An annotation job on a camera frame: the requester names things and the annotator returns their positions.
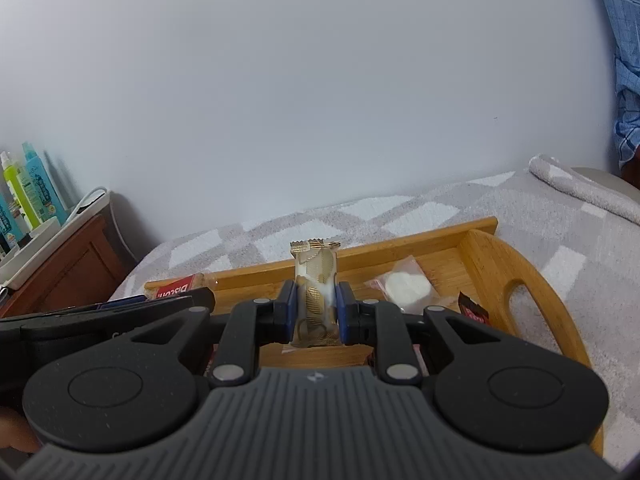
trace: person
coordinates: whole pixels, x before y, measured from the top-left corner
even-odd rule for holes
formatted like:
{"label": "person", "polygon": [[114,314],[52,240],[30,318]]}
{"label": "person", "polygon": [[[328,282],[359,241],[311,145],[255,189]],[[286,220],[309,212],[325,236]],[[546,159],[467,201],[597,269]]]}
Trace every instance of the person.
{"label": "person", "polygon": [[622,178],[640,189],[639,0],[602,0],[616,41],[616,120],[613,141]]}
{"label": "person", "polygon": [[0,406],[0,448],[13,447],[24,453],[35,453],[40,443],[20,413]]}

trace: wooden nightstand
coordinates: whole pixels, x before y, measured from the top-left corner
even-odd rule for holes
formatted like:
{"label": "wooden nightstand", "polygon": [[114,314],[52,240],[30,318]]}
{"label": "wooden nightstand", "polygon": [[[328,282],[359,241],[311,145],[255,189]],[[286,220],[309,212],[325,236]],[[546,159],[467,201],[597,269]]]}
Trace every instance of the wooden nightstand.
{"label": "wooden nightstand", "polygon": [[105,238],[97,215],[63,243],[0,308],[0,317],[107,301],[127,269]]}

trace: snack bar wrapper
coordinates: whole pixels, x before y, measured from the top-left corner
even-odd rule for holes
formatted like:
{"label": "snack bar wrapper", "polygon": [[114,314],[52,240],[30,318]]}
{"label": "snack bar wrapper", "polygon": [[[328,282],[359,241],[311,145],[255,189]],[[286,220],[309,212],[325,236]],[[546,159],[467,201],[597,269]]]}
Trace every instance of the snack bar wrapper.
{"label": "snack bar wrapper", "polygon": [[191,276],[186,276],[184,278],[178,278],[167,285],[145,289],[145,296],[150,300],[157,300],[174,294],[180,294],[181,292],[191,290],[192,288],[198,288],[199,286],[207,286],[205,275],[201,272],[197,272],[196,274],[192,274]]}
{"label": "snack bar wrapper", "polygon": [[296,259],[298,319],[292,346],[339,345],[335,313],[335,251],[340,242],[322,239],[291,243]]}

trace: bamboo tray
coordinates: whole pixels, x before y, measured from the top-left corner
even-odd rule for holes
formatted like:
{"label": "bamboo tray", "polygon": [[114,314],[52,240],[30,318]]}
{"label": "bamboo tray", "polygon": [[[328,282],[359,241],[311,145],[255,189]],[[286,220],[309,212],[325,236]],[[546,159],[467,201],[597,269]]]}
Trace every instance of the bamboo tray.
{"label": "bamboo tray", "polygon": [[[494,237],[495,217],[436,229],[403,238],[338,251],[338,282],[349,282],[359,300],[383,299],[364,285],[391,270],[398,260],[413,255],[442,297],[463,292],[489,312],[492,326],[519,336],[510,313],[513,289],[525,285],[553,333],[562,353],[591,368],[574,320],[551,286],[518,251]],[[294,278],[293,258],[272,264],[224,270],[207,275],[216,296],[216,314],[229,312],[242,300],[275,298],[284,280]],[[174,281],[149,282],[146,288]],[[282,345],[260,348],[260,366],[323,368],[361,365],[368,346],[332,346],[282,352]],[[602,428],[591,443],[602,455]]]}

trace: white wall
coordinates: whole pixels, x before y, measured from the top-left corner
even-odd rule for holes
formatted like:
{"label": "white wall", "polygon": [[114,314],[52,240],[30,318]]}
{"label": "white wall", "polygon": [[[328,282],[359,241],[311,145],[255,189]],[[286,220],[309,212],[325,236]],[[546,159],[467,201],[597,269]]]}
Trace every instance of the white wall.
{"label": "white wall", "polygon": [[138,253],[538,152],[604,168],[612,93],[600,0],[0,0],[0,144],[121,193]]}

